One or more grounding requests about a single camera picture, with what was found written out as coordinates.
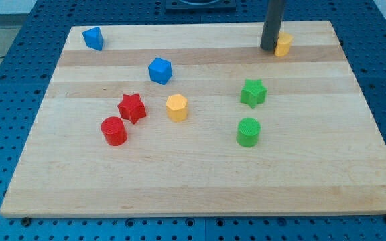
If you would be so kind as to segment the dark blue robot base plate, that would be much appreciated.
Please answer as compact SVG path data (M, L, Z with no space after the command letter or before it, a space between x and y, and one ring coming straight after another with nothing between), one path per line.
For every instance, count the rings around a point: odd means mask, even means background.
M235 10L236 0L163 0L165 12Z

